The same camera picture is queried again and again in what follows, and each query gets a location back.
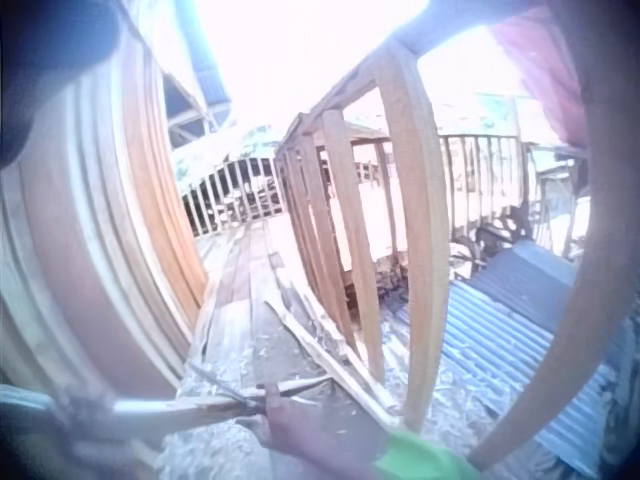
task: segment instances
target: green sleeve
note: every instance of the green sleeve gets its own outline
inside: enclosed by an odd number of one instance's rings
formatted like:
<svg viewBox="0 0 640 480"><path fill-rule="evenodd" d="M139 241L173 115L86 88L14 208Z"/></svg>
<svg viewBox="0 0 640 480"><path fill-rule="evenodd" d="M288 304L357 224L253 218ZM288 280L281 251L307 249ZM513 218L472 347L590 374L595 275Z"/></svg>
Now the green sleeve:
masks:
<svg viewBox="0 0 640 480"><path fill-rule="evenodd" d="M387 453L374 466L388 480L476 480L480 474L447 449L434 447L417 435L393 432Z"/></svg>

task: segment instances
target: red fabric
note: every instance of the red fabric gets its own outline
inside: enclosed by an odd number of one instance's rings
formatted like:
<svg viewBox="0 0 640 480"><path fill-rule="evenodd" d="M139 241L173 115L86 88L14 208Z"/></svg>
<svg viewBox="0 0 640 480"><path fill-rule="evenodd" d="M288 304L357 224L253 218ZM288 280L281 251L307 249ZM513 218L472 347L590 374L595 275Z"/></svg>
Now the red fabric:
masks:
<svg viewBox="0 0 640 480"><path fill-rule="evenodd" d="M587 126L578 79L564 38L545 6L491 27L498 43L520 69L531 96L544 109L560 140L587 147Z"/></svg>

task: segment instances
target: metal roofing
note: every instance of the metal roofing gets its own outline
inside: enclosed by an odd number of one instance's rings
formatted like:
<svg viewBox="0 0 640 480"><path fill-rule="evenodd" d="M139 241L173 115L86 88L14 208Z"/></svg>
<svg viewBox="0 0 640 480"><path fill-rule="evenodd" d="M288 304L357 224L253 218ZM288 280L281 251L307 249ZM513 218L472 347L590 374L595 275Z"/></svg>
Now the metal roofing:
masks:
<svg viewBox="0 0 640 480"><path fill-rule="evenodd" d="M489 260L468 284L554 333L569 299L576 269L533 242L518 242ZM607 363L620 367L625 350L623 328L609 347Z"/></svg>
<svg viewBox="0 0 640 480"><path fill-rule="evenodd" d="M394 316L409 321L404 305ZM451 283L442 354L466 382L482 389L482 401L499 415L542 361L553 336L459 281ZM600 365L577 397L535 439L584 475L595 477L606 419L605 391L614 371Z"/></svg>
<svg viewBox="0 0 640 480"><path fill-rule="evenodd" d="M229 94L222 82L218 65L204 34L194 0L175 0L178 23L183 32L191 64L198 78L207 105L229 102Z"/></svg>

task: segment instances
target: construction site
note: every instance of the construction site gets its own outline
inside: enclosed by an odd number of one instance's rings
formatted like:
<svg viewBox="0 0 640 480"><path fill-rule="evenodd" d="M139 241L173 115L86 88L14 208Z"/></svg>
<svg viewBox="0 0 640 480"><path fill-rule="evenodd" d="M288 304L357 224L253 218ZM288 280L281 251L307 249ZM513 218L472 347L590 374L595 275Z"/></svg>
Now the construction site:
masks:
<svg viewBox="0 0 640 480"><path fill-rule="evenodd" d="M281 131L244 128L195 0L68 3L3 38L0 413L30 475L360 478L242 425L275 383L363 465L407 432L477 478L614 478L640 431L640 72L607 29L631 17L425 2ZM525 93L452 121L419 62L478 26Z"/></svg>

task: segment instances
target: wooden floor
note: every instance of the wooden floor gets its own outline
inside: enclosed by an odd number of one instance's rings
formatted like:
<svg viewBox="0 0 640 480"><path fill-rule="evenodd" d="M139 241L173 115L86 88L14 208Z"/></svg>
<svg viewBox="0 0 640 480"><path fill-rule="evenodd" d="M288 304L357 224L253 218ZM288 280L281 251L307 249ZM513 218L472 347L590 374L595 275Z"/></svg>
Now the wooden floor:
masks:
<svg viewBox="0 0 640 480"><path fill-rule="evenodd" d="M295 282L304 281L288 216L202 237L197 246L210 275L210 297L200 318L209 319L210 328L200 332L206 338L198 360L236 387L322 375L264 303L281 295L274 266L284 266ZM302 305L294 302L290 310L309 326ZM186 372L179 396L209 391L188 366ZM327 433L356 457L370 461L382 450L380 427L340 388L326 384L302 397L316 402L310 408ZM297 460L267 452L230 422L168 437L162 458L161 478L327 478Z"/></svg>

